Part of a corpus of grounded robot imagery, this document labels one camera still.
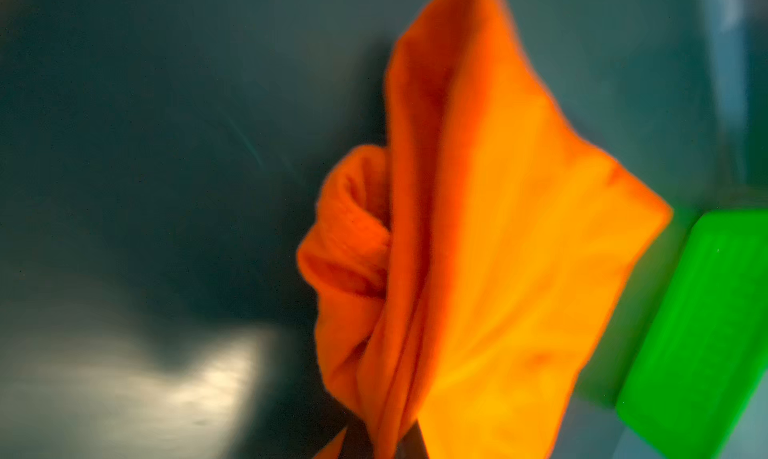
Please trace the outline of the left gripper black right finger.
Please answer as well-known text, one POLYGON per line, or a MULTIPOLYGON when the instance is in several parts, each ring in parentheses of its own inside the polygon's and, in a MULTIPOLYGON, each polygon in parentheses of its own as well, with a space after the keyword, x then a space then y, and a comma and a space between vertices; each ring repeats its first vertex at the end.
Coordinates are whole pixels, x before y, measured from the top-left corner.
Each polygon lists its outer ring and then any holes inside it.
POLYGON ((398 443, 395 459, 429 459, 418 422, 411 426, 398 443))

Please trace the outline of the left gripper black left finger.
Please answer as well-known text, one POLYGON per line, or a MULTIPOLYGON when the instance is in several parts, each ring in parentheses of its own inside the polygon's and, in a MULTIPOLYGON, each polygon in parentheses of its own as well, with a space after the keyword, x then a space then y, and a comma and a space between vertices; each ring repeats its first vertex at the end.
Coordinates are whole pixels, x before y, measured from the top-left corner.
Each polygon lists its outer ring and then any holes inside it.
POLYGON ((365 424, 351 419, 344 434, 339 459, 373 459, 373 446, 365 424))

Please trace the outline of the orange t shirt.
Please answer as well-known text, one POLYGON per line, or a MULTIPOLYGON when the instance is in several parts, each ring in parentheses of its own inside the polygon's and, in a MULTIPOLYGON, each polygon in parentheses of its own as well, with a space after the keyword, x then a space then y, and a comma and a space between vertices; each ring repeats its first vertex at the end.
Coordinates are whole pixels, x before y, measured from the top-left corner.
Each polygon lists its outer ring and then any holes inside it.
POLYGON ((581 139, 503 0, 433 0, 397 42, 388 143, 327 176, 297 252, 326 390, 373 458, 547 458, 669 206, 581 139))

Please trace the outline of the green plastic basket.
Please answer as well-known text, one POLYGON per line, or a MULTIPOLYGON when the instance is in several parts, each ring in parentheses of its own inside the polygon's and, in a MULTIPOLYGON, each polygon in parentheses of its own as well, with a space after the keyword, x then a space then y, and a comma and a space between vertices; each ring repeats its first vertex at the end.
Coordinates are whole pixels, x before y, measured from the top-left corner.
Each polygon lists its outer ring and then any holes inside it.
POLYGON ((767 368, 767 212, 693 226, 616 412, 665 458, 713 458, 767 368))

